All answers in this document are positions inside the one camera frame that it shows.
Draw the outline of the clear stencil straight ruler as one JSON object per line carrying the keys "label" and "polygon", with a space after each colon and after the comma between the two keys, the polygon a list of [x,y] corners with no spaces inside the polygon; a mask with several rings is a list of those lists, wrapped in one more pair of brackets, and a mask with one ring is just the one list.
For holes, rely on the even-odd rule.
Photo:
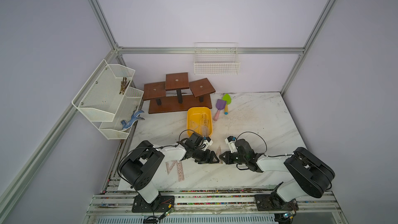
{"label": "clear stencil straight ruler", "polygon": [[208,128],[208,119],[207,119],[207,114],[205,113],[201,115],[200,126],[202,128]]}

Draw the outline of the yellow plastic storage box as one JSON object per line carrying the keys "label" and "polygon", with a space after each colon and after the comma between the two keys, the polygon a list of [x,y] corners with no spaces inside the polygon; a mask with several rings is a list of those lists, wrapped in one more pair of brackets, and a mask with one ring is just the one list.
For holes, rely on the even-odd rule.
{"label": "yellow plastic storage box", "polygon": [[212,114],[211,114],[210,109],[207,107],[193,107],[193,108],[190,108],[187,112],[188,136],[191,136],[193,134],[193,132],[200,134],[200,121],[201,121],[201,115],[203,113],[207,114],[208,125],[211,127],[211,135],[212,135],[212,131],[213,131]]}

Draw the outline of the pink long straight ruler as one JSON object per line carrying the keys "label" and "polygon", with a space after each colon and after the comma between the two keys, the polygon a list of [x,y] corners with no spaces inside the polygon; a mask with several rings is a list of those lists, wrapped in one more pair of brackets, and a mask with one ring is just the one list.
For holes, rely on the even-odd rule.
{"label": "pink long straight ruler", "polygon": [[177,167],[178,181],[184,181],[182,161],[177,161],[176,167]]}

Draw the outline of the pink triangle ruler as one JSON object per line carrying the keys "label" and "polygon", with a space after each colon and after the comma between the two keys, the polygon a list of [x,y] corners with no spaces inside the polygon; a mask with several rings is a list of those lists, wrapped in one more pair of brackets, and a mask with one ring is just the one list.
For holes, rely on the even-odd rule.
{"label": "pink triangle ruler", "polygon": [[221,146],[219,146],[218,149],[216,150],[216,155],[217,155],[217,158],[219,159],[219,163],[223,164],[223,161],[220,159],[221,154],[222,154],[222,150],[221,150]]}
{"label": "pink triangle ruler", "polygon": [[166,171],[167,171],[167,174],[170,174],[170,173],[171,173],[171,171],[172,171],[173,167],[176,165],[176,163],[177,163],[176,160],[168,161],[168,162],[165,163],[165,164],[166,164]]}

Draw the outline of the blue clear protractor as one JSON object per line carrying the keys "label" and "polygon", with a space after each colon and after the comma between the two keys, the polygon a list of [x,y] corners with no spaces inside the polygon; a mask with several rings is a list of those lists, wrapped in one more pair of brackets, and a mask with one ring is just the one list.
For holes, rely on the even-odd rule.
{"label": "blue clear protractor", "polygon": [[211,136],[211,127],[209,125],[200,125],[200,134],[202,136]]}

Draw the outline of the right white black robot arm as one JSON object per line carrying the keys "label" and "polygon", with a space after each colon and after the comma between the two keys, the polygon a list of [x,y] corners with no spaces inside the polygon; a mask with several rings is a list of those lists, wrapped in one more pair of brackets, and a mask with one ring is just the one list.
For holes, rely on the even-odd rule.
{"label": "right white black robot arm", "polygon": [[296,198],[311,196],[321,198],[332,187],[335,172],[304,147],[292,154],[267,155],[255,152],[245,139],[228,138],[230,151],[220,155],[225,164],[240,164],[252,172],[270,171],[290,173],[293,179],[281,182],[271,193],[271,201],[285,204]]}

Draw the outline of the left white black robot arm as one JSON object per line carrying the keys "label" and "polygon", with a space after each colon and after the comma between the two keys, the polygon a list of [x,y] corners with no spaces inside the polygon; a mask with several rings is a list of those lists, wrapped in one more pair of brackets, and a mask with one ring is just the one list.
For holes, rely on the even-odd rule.
{"label": "left white black robot arm", "polygon": [[216,153],[208,149],[211,145],[210,137],[195,131],[173,145],[155,147],[149,141],[142,141],[119,162],[117,172],[146,203],[152,204],[160,199],[160,193],[151,181],[161,163],[191,158],[197,164],[219,163]]}

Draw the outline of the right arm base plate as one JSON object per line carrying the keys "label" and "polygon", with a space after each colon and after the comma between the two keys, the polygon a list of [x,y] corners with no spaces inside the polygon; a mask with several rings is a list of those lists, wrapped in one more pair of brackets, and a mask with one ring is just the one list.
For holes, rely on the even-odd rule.
{"label": "right arm base plate", "polygon": [[298,205],[295,200],[285,202],[278,195],[255,195],[258,211],[296,211]]}

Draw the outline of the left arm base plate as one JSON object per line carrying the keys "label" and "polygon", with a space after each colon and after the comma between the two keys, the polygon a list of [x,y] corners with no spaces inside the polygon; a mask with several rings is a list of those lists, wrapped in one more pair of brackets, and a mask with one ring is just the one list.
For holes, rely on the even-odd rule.
{"label": "left arm base plate", "polygon": [[152,203],[147,203],[141,195],[134,199],[132,206],[133,213],[166,213],[175,204],[174,196],[159,195]]}

